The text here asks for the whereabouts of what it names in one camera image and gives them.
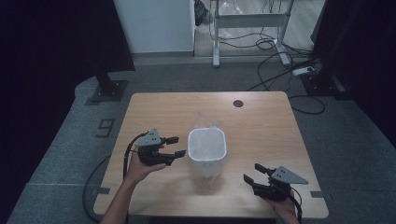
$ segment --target human arm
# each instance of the human arm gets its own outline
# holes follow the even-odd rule
[[[274,202],[265,198],[263,199],[273,206],[274,211],[284,224],[299,224],[294,203],[289,198],[283,202]]]
[[[119,190],[113,201],[107,208],[101,223],[124,223],[128,214],[129,203],[136,185],[148,176],[149,173],[159,171],[166,167],[166,164],[147,166],[143,164],[136,152],[132,152],[128,173],[122,181]]]

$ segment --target floor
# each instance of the floor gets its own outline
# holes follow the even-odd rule
[[[202,0],[206,9],[210,10],[210,25],[202,23],[195,30],[195,48],[194,56],[209,57],[212,55],[214,25],[213,15],[215,14],[215,1]],[[227,0],[219,1],[220,15],[236,15],[236,14],[259,14],[259,13],[284,13],[290,1],[281,0]],[[325,0],[299,0],[294,1],[291,16],[285,33],[284,43],[297,49],[312,49],[314,44],[310,38],[317,23],[320,11],[323,8]],[[276,38],[277,28],[275,27],[258,27],[258,28],[234,28],[220,29],[219,37],[220,56],[269,56],[276,53],[275,49],[267,43],[260,44],[262,50],[256,46],[260,41],[260,32],[268,35],[266,38]]]

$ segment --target wall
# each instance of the wall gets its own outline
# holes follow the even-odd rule
[[[193,52],[193,0],[114,0],[132,53]]]

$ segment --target hand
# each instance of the hand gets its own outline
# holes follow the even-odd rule
[[[274,211],[277,213],[280,219],[282,219],[283,223],[285,224],[299,223],[296,216],[294,203],[289,198],[283,202],[274,202],[269,199],[265,199],[265,198],[263,199],[273,206]]]
[[[166,164],[157,164],[153,166],[147,166],[139,160],[139,156],[136,153],[136,148],[132,151],[131,162],[129,163],[128,173],[125,176],[125,180],[129,180],[134,184],[139,183],[148,176],[149,173],[159,171],[166,167]]]

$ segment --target dark object against wall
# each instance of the dark object against wall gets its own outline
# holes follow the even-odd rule
[[[78,83],[134,70],[112,0],[0,3],[1,183],[4,223],[61,127]]]
[[[350,7],[359,12],[331,58],[334,40],[350,16]],[[396,10],[392,1],[328,0],[323,12],[313,55],[331,65],[348,93],[396,146]]]

